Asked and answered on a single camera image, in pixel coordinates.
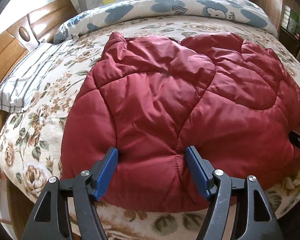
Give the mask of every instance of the red garment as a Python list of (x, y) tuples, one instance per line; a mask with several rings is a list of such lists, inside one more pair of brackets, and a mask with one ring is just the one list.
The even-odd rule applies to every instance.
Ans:
[(263, 189), (300, 170), (300, 88), (272, 49), (234, 33), (180, 43), (112, 33), (69, 113), (62, 178), (119, 150), (102, 199), (125, 209), (207, 208), (184, 159), (194, 145), (229, 176), (255, 175)]

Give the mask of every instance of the wooden headboard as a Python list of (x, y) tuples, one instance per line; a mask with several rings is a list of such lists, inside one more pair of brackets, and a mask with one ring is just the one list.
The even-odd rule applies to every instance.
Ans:
[[(45, 39), (53, 41), (54, 32), (77, 15), (70, 0), (55, 0), (28, 13), (0, 34), (0, 83), (12, 68)], [(0, 131), (8, 113), (0, 110)]]

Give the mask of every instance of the yellow sticker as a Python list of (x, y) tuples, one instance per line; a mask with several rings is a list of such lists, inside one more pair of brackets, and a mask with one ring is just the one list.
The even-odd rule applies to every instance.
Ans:
[(110, 4), (110, 3), (114, 3), (114, 0), (102, 0), (103, 4)]

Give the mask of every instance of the metal bolt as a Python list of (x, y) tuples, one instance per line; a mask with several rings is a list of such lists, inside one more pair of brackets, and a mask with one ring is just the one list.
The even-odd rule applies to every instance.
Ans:
[(57, 181), (57, 178), (56, 177), (51, 177), (50, 179), (49, 179), (49, 182), (50, 183), (54, 183), (54, 182), (56, 182)]
[(87, 171), (87, 170), (81, 171), (81, 176), (82, 177), (87, 177), (87, 176), (89, 176), (89, 174), (90, 174), (90, 171)]
[(249, 175), (248, 176), (248, 179), (251, 181), (251, 182), (255, 182), (257, 180), (257, 178), (253, 175)]
[(223, 170), (215, 170), (214, 174), (216, 174), (217, 176), (222, 176), (223, 175)]

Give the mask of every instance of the floral bed sheet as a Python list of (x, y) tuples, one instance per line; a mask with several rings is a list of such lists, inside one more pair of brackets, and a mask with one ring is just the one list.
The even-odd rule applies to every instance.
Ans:
[[(197, 16), (150, 17), (105, 27), (79, 38), (59, 56), (35, 93), (29, 109), (11, 114), (0, 134), (0, 168), (33, 202), (51, 176), (60, 177), (60, 148), (68, 113), (85, 76), (101, 57), (112, 32), (125, 37), (162, 35), (177, 40), (211, 32), (234, 32), (244, 39), (272, 48), (300, 87), (299, 62), (264, 30), (226, 20)], [(300, 171), (267, 190), (278, 218), (300, 200)], [(195, 239), (206, 210), (175, 214), (124, 210), (96, 203), (109, 239)], [(73, 231), (76, 225), (73, 200), (69, 199)], [(230, 217), (235, 207), (230, 208)], [(225, 235), (230, 234), (231, 227)]]

